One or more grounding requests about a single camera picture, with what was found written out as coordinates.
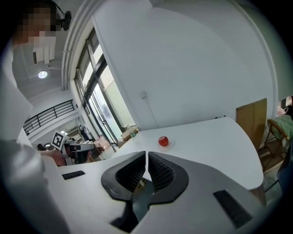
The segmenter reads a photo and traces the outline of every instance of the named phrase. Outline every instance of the white shirt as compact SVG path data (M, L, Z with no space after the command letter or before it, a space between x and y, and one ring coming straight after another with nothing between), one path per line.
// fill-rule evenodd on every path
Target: white shirt
M17 88L12 61L13 47L9 41L0 60L0 139L31 146L23 124L33 107Z

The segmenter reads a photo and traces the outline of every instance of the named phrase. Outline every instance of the wooden chair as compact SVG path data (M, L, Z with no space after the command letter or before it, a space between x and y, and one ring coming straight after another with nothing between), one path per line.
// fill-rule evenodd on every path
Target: wooden chair
M269 126L269 133L266 137L264 147L259 150L259 155L263 154L265 151L269 152L268 155L260 157L264 173L276 168L283 162L289 146L289 137L284 131L271 119L268 119L267 123ZM273 128L280 133L280 139L274 135Z

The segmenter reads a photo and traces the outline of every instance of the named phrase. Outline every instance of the ceiling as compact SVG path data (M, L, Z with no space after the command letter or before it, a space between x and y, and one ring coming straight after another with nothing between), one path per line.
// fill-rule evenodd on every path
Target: ceiling
M55 2L63 12L71 11L73 20L83 0L55 0ZM27 99L61 87L61 63L67 34L68 31L63 30L49 34L56 36L54 60L49 64L50 67L55 68L53 70L47 70L47 65L43 62L33 64L34 45L32 43L18 46L13 50L13 74L18 89ZM48 77L39 79L38 74L43 69L48 71Z
M36 140L35 142L32 143L33 147L36 147L38 144L46 144L52 141L52 137L53 134L55 133L55 131L61 132L62 130L66 129L66 131L69 131L73 128L76 127L76 121L77 118L70 120L62 125L60 125L59 127L57 127L56 129L48 132L47 134L43 135L42 137L40 137L38 140Z

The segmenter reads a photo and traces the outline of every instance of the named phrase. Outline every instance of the white table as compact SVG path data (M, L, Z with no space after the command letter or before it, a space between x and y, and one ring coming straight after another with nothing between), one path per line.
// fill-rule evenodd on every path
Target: white table
M162 151L158 139L166 136L174 145ZM258 154L244 130L231 118L223 117L204 122L140 131L125 143L113 157L136 151L160 152L218 169L244 188L258 188L263 173ZM147 172L144 178L151 180Z

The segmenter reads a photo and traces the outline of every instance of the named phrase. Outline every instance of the small white plate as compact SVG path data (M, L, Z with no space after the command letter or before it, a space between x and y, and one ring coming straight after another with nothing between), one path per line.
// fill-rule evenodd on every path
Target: small white plate
M169 140L169 144L167 146L161 146L161 145L159 145L159 150L160 151L167 151L167 150L171 149L174 144L175 144L175 141Z

